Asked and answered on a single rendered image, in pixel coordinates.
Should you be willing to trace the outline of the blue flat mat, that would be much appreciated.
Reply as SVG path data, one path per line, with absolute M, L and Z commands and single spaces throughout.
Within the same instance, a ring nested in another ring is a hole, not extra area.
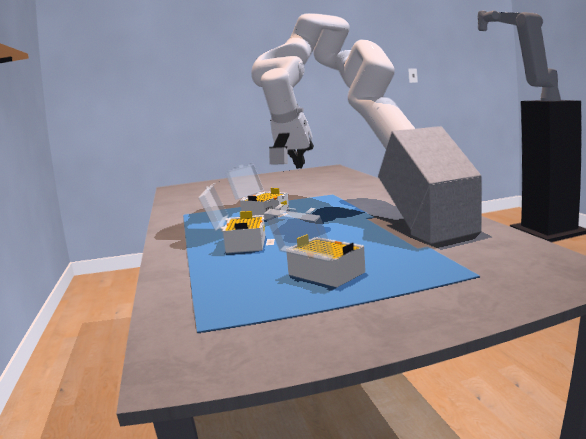
M 480 276 L 429 248 L 416 248 L 371 222 L 372 215 L 335 195 L 288 200 L 315 208 L 328 239 L 364 245 L 365 273 L 334 287 L 288 274 L 267 220 L 263 250 L 226 253 L 221 229 L 205 212 L 185 214 L 184 226 L 197 333 L 325 311 L 455 284 Z

